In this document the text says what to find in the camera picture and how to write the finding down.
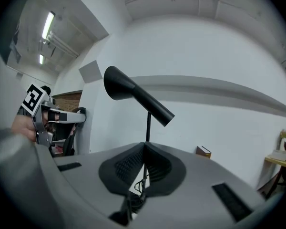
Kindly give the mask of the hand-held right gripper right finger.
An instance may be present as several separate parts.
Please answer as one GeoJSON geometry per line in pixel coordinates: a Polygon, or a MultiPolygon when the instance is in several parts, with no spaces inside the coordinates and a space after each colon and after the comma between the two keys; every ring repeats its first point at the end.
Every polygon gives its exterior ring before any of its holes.
{"type": "Polygon", "coordinates": [[[147,148],[166,158],[170,172],[151,189],[175,190],[149,196],[135,229],[270,229],[279,223],[283,194],[265,200],[215,161],[156,143],[147,148]]]}

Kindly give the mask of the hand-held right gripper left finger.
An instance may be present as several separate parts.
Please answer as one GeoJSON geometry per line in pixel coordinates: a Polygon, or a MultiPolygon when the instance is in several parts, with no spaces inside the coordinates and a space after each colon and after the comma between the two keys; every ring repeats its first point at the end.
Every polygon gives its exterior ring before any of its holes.
{"type": "Polygon", "coordinates": [[[0,186],[4,196],[41,229],[118,228],[126,218],[127,190],[113,193],[99,177],[103,161],[141,148],[130,144],[108,152],[53,158],[48,147],[8,129],[0,130],[0,186]]]}

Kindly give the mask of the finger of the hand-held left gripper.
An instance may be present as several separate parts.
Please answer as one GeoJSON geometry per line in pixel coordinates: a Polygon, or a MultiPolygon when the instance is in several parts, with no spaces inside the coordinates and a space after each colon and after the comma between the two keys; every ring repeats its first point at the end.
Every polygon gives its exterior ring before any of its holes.
{"type": "Polygon", "coordinates": [[[84,123],[85,121],[86,121],[86,115],[82,113],[67,112],[57,109],[49,110],[49,122],[84,123]]]}
{"type": "Polygon", "coordinates": [[[74,132],[74,124],[46,124],[49,142],[65,140],[74,132]]]}

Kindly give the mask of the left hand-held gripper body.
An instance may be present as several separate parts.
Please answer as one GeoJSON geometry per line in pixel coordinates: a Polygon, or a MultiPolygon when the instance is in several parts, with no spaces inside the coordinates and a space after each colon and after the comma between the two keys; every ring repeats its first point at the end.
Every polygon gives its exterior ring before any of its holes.
{"type": "Polygon", "coordinates": [[[31,84],[20,107],[20,113],[31,118],[34,139],[40,145],[51,145],[56,131],[55,122],[59,120],[59,113],[51,110],[55,101],[50,98],[50,93],[51,89],[46,85],[31,84]]]}

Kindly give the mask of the person's left hand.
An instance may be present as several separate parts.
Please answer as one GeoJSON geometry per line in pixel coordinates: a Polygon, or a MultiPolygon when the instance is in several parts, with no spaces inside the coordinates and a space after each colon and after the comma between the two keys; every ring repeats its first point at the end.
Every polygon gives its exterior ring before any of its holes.
{"type": "Polygon", "coordinates": [[[32,118],[26,115],[16,115],[11,126],[11,131],[15,134],[21,134],[27,137],[30,141],[36,142],[35,126],[32,118]]]}

